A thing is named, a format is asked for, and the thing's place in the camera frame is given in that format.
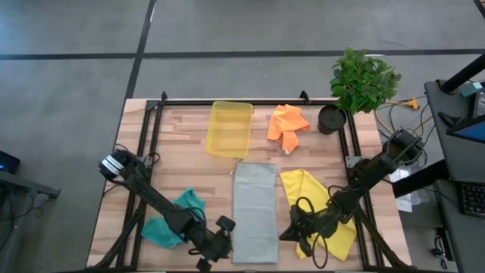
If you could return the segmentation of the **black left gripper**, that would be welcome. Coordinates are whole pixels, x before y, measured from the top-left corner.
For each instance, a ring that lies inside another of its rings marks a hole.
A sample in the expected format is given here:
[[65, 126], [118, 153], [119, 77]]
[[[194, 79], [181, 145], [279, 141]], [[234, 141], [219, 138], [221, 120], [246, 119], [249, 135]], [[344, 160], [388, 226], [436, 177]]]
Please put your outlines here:
[[195, 226], [189, 229], [188, 239], [192, 242], [193, 248], [189, 250], [190, 255], [202, 255], [196, 268], [199, 271], [210, 271], [211, 264], [207, 260], [217, 262], [219, 259], [228, 259], [233, 250], [230, 232], [233, 226], [223, 227], [217, 233], [213, 233], [203, 226]]

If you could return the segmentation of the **grey microfiber towel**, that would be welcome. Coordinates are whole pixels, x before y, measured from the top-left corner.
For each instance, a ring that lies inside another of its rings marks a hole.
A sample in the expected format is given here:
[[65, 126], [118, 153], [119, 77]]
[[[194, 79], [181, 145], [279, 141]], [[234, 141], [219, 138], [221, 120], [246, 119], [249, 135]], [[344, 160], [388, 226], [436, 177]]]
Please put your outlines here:
[[278, 262], [273, 164], [238, 162], [233, 176], [233, 262]]

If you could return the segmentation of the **teal microfiber towel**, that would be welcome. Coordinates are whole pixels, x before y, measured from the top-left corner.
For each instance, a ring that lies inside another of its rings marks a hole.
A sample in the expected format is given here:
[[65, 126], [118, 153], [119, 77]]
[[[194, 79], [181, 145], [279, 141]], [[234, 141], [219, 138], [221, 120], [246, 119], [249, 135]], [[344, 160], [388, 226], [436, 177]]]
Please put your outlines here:
[[[193, 188], [185, 189], [173, 203], [183, 209], [196, 208], [198, 216], [205, 214], [206, 201], [198, 198]], [[183, 242], [183, 235], [171, 231], [164, 218], [150, 218], [145, 223], [141, 235], [149, 242], [165, 249], [173, 249]]]

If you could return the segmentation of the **orange microfiber towel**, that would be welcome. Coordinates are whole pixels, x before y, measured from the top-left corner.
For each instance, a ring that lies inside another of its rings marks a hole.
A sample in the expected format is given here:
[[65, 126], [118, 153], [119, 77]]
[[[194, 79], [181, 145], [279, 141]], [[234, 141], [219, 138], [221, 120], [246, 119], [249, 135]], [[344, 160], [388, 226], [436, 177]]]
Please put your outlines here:
[[278, 105], [269, 121], [267, 139], [280, 143], [283, 152], [289, 155], [299, 145], [297, 130], [310, 130], [302, 109], [288, 104]]

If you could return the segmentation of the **yellow microfiber towel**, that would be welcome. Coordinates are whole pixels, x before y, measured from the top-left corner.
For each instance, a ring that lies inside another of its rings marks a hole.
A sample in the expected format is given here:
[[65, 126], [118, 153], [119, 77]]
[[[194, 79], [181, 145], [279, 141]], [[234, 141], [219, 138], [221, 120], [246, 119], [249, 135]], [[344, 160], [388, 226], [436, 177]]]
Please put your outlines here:
[[[310, 200], [316, 212], [327, 207], [327, 201], [330, 199], [327, 188], [306, 170], [297, 169], [281, 172], [280, 179], [289, 207], [295, 205], [296, 200], [302, 196]], [[356, 236], [357, 231], [352, 219], [346, 224], [339, 222], [336, 232], [326, 239], [330, 254], [345, 262]]]

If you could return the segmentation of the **white paper sheets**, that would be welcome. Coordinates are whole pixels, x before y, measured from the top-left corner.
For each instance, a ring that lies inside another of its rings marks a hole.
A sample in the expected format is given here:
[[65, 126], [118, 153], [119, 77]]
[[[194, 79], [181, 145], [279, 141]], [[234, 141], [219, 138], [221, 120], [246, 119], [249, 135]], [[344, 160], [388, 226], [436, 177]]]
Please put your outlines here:
[[[396, 171], [394, 171], [390, 175], [390, 182], [394, 184], [398, 180], [401, 180], [403, 178], [406, 178], [407, 176], [410, 175], [410, 170], [407, 168], [398, 168]], [[412, 195], [410, 193], [401, 196], [401, 197], [396, 197], [396, 205], [399, 211], [402, 212], [412, 212]]]

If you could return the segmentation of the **yellow translucent plastic bin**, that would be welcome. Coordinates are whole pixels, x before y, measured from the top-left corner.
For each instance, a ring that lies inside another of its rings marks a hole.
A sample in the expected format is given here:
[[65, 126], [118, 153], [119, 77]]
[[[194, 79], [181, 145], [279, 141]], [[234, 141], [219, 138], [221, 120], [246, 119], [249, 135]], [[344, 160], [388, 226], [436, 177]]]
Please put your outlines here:
[[249, 152], [254, 107], [244, 102], [214, 101], [205, 150], [210, 155], [244, 158]]

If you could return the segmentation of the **green plant in black pot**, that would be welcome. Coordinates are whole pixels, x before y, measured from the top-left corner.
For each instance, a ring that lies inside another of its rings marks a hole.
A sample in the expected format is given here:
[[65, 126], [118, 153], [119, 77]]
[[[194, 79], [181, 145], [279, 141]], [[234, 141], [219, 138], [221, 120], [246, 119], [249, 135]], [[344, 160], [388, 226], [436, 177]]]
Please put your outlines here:
[[330, 91], [336, 101], [318, 114], [318, 130], [325, 135], [342, 130], [347, 117], [368, 114], [388, 102], [401, 80], [401, 74], [385, 61], [369, 56], [367, 49], [345, 49], [332, 69]]

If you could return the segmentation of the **black keyboard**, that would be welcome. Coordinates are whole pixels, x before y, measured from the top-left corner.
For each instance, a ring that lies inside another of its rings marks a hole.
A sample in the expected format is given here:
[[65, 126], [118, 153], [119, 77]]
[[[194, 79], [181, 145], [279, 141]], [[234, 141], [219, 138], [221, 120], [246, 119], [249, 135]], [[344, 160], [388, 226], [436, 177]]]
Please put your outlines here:
[[485, 184], [459, 183], [458, 203], [463, 214], [485, 218]]

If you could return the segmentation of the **dark grey side desk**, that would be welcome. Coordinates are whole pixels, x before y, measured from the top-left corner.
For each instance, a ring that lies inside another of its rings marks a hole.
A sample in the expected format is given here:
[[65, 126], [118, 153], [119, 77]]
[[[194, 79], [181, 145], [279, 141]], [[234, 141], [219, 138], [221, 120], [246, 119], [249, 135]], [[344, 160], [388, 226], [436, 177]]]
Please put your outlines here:
[[49, 199], [57, 199], [61, 190], [49, 187], [37, 182], [26, 180], [15, 174], [10, 174], [6, 171], [0, 171], [0, 184], [6, 184], [16, 187], [23, 187], [28, 190], [33, 190], [35, 193], [45, 194]]

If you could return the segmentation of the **laptop with blue screen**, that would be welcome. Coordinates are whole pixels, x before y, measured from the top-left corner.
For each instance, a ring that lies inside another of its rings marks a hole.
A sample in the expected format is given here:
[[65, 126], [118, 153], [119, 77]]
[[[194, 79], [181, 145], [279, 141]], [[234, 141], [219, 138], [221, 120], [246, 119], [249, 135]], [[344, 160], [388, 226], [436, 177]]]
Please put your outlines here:
[[476, 143], [485, 143], [485, 115], [457, 123], [446, 134]]

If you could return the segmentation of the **dark device with blue light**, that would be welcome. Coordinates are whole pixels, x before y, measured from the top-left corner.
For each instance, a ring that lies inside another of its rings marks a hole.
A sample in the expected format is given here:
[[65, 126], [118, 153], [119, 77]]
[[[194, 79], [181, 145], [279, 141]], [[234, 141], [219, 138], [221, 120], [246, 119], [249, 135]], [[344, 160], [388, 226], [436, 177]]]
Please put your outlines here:
[[0, 171], [15, 174], [20, 166], [20, 159], [0, 150]]

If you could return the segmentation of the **small teal box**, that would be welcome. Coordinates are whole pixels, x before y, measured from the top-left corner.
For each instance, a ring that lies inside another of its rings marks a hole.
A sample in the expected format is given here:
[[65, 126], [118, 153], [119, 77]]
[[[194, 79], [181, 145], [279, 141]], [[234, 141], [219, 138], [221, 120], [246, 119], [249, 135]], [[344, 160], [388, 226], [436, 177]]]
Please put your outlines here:
[[484, 87], [485, 87], [485, 81], [472, 82], [468, 85], [465, 85], [461, 89], [460, 94], [463, 97], [467, 98], [469, 96], [474, 95], [475, 93], [480, 92]]

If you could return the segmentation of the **black round pole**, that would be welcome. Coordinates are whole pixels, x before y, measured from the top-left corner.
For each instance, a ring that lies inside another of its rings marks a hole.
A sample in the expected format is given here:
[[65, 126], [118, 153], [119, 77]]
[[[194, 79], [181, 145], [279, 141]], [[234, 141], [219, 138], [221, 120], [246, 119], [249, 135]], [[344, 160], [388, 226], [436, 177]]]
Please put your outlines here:
[[472, 77], [485, 70], [485, 54], [472, 61], [466, 67], [461, 69], [457, 74], [440, 84], [442, 92], [452, 95], [456, 93], [458, 88]]

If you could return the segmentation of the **black aluminium table frame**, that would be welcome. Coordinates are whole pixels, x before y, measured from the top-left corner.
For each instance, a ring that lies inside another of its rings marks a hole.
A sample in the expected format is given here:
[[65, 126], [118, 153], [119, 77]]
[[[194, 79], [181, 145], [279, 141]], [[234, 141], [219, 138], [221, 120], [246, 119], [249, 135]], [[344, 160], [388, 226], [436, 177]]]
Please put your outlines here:
[[[128, 99], [125, 103], [116, 143], [137, 152], [144, 126], [146, 105], [152, 106], [160, 99]], [[333, 99], [310, 99], [306, 105], [303, 98], [297, 99], [165, 99], [161, 108], [156, 151], [161, 160], [155, 164], [152, 186], [169, 200], [178, 197], [186, 188], [194, 188], [197, 196], [206, 201], [208, 228], [216, 231], [215, 224], [221, 215], [232, 218], [233, 178], [237, 158], [212, 156], [205, 151], [206, 135], [214, 101], [250, 103], [253, 105], [252, 129], [249, 152], [244, 162], [272, 163], [280, 171], [305, 169], [324, 186], [347, 184], [344, 170], [347, 155], [357, 155], [353, 143], [358, 141], [363, 156], [372, 157], [381, 150], [377, 123], [372, 114], [359, 113], [354, 116], [356, 133], [351, 133], [350, 125], [344, 128], [347, 150], [344, 152], [339, 133], [323, 135], [316, 128], [318, 112], [325, 102]], [[311, 122], [309, 132], [297, 133], [299, 147], [284, 155], [279, 143], [266, 139], [268, 122], [276, 105], [302, 107], [302, 113]], [[120, 187], [102, 198], [95, 233], [89, 251], [86, 271], [94, 272], [107, 251], [113, 246], [124, 226], [129, 193]], [[411, 264], [408, 246], [405, 242], [402, 223], [394, 201], [392, 187], [381, 182], [371, 191], [371, 205], [378, 230], [384, 239], [404, 262]], [[133, 201], [133, 213], [138, 209], [139, 198]], [[100, 268], [102, 273], [150, 272], [150, 271], [196, 271], [199, 256], [190, 256], [187, 251], [193, 247], [182, 244], [174, 250], [162, 249], [144, 239], [135, 247], [137, 225], [127, 238], [123, 264], [117, 263], [117, 256], [108, 268]], [[276, 265], [235, 265], [230, 259], [221, 259], [211, 271], [316, 271], [310, 258], [299, 260], [295, 252], [296, 243], [282, 242], [279, 246], [279, 262]]]

